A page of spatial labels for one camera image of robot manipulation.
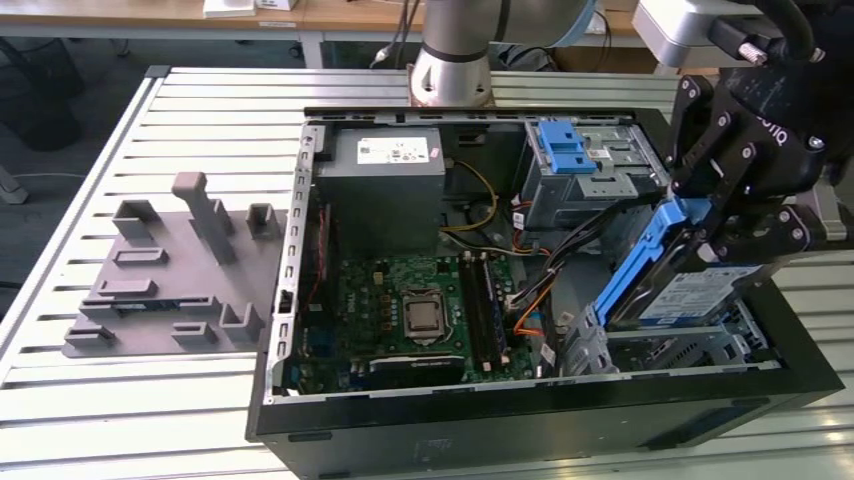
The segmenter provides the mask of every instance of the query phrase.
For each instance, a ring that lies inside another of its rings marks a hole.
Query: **power supply label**
[[[356,147],[359,164],[428,163],[427,138],[363,138]]]
[[[667,325],[704,316],[732,292],[732,282],[759,268],[718,267],[678,274],[640,314],[640,320],[655,319],[656,324]]]

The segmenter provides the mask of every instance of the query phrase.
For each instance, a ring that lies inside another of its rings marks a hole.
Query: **ram slot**
[[[489,297],[489,317],[492,318],[492,332],[495,333],[495,342],[497,344],[497,353],[500,356],[501,365],[509,363],[509,357],[507,357],[507,337],[504,335],[504,310],[501,308],[501,302],[497,300],[497,289],[495,288],[492,271],[489,269],[489,262],[483,261],[483,275],[485,278],[485,290]]]
[[[501,363],[497,336],[493,323],[493,305],[489,301],[489,281],[485,274],[485,261],[465,252],[459,258],[459,280],[463,288],[463,307],[468,323],[468,337],[473,364],[477,369],[489,372]]]

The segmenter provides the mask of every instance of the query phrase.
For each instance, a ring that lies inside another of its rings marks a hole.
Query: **table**
[[[388,42],[400,6],[385,0],[300,0],[292,11],[257,9],[253,17],[203,18],[203,0],[2,0],[0,35],[176,40],[296,40],[307,68],[323,68],[325,41]],[[607,12],[613,47],[644,48],[631,14]],[[420,42],[416,16],[409,42]],[[579,46],[601,46],[587,34]]]
[[[493,85],[499,106],[668,114],[676,78],[496,73]],[[303,107],[405,103],[393,71],[174,68],[144,79],[0,324],[0,478],[295,478],[243,439],[253,354],[72,360],[58,351],[62,335],[109,251],[121,200],[185,210],[172,175],[201,170],[227,208],[287,209]],[[851,478],[854,254],[800,262],[776,282],[848,390],[692,449],[485,468],[471,478]]]

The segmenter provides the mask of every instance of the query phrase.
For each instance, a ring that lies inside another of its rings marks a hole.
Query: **blue plastic latch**
[[[684,222],[687,219],[688,216],[682,210],[678,199],[671,199],[658,206],[652,220],[643,230],[638,243],[631,249],[631,253],[623,261],[619,270],[613,273],[611,281],[599,294],[599,298],[596,298],[595,312],[599,325],[603,327],[607,324],[607,314],[611,308],[613,308],[613,305],[626,293],[635,277],[643,271],[647,262],[658,260],[664,253],[666,245],[662,243],[662,239],[667,230],[672,225]]]
[[[569,122],[539,123],[539,139],[551,158],[553,173],[593,173],[596,164],[587,157],[584,138]]]

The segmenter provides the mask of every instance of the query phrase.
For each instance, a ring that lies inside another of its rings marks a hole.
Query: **motherboard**
[[[511,335],[507,258],[469,254],[340,263],[335,312],[301,335],[300,390],[335,393],[532,378]]]

